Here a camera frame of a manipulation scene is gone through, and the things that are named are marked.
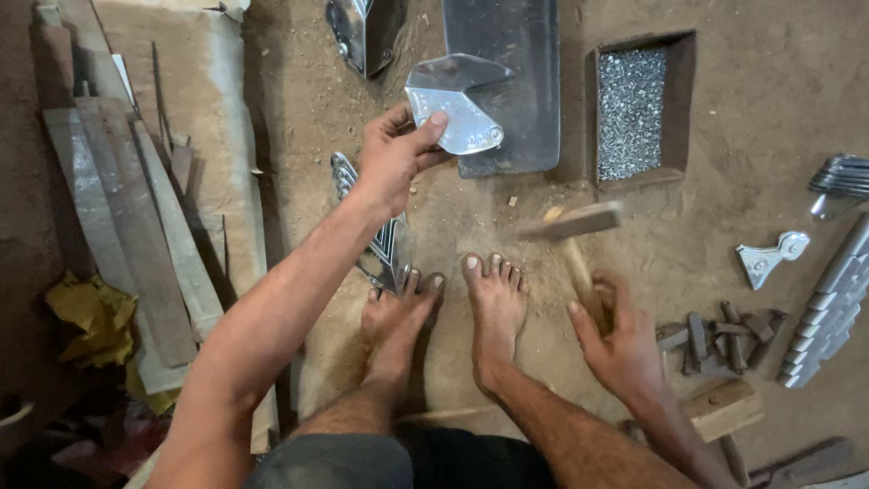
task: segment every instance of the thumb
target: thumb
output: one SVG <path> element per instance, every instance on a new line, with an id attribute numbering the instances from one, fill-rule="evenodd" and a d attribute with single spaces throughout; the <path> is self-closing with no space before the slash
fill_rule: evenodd
<path id="1" fill-rule="evenodd" d="M 400 137 L 410 145 L 414 151 L 414 156 L 431 149 L 437 144 L 437 140 L 443 136 L 443 132 L 447 129 L 447 112 L 437 111 L 429 117 L 422 127 L 405 136 Z"/>
<path id="2" fill-rule="evenodd" d="M 567 315 L 570 316 L 570 322 L 574 324 L 574 331 L 576 332 L 577 339 L 580 341 L 583 352 L 588 354 L 603 346 L 597 325 L 582 304 L 578 302 L 570 303 L 567 306 Z"/>

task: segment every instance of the dark shorts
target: dark shorts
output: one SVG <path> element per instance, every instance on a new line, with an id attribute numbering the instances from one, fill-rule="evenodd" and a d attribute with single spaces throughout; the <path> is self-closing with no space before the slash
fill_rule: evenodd
<path id="1" fill-rule="evenodd" d="M 448 428 L 414 429 L 400 438 L 350 433 L 289 439 L 262 461 L 245 487 L 555 487 L 542 456 L 516 439 Z"/>

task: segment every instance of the hand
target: hand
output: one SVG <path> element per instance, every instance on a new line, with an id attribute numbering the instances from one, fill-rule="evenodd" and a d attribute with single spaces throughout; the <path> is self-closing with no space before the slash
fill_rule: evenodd
<path id="1" fill-rule="evenodd" d="M 632 411 L 638 404 L 660 403 L 670 393 L 661 369 L 654 323 L 636 309 L 630 285 L 619 275 L 596 271 L 595 289 L 604 309 L 612 313 L 613 332 L 605 338 L 585 307 L 572 303 L 567 314 L 594 376 Z"/>
<path id="2" fill-rule="evenodd" d="M 414 130 L 407 102 L 398 104 L 365 126 L 362 174 L 356 187 L 381 200 L 395 217 L 408 205 L 410 181 L 416 174 L 452 157 L 437 148 L 447 129 L 447 114 L 435 112 Z"/>

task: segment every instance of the yellow paper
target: yellow paper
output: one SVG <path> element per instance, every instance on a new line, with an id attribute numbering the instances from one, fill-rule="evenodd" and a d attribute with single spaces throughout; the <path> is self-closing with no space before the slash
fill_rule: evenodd
<path id="1" fill-rule="evenodd" d="M 171 391 L 148 395 L 145 391 L 145 384 L 142 383 L 142 378 L 139 377 L 136 362 L 129 362 L 127 364 L 127 380 L 124 382 L 124 387 L 127 388 L 129 395 L 147 404 L 157 416 L 166 412 L 178 400 L 178 394 L 181 393 L 181 389 L 172 389 Z"/>
<path id="2" fill-rule="evenodd" d="M 130 321 L 136 297 L 109 287 L 98 275 L 79 282 L 67 271 L 63 281 L 45 293 L 45 302 L 58 318 L 83 331 L 61 353 L 62 362 L 75 360 L 80 367 L 126 362 L 133 351 Z"/>

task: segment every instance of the hammer handle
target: hammer handle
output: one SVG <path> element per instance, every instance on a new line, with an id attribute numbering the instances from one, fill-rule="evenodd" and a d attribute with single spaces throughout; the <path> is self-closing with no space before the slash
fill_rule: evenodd
<path id="1" fill-rule="evenodd" d="M 574 284 L 576 297 L 594 319 L 601 337 L 613 332 L 612 326 L 607 321 L 607 315 L 603 312 L 600 296 L 594 289 L 592 274 L 588 270 L 586 260 L 582 257 L 580 247 L 573 238 L 561 242 L 561 254 L 570 273 L 570 280 Z"/>

